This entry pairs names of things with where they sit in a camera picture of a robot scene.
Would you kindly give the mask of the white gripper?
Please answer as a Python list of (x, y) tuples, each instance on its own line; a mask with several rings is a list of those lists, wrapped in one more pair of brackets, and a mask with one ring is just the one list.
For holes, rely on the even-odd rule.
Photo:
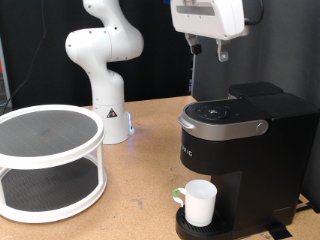
[(202, 53), (197, 36), (204, 36), (217, 39), (219, 62), (229, 59), (229, 39), (240, 36), (245, 28), (242, 0), (170, 0), (170, 8), (173, 26), (186, 33), (193, 55)]

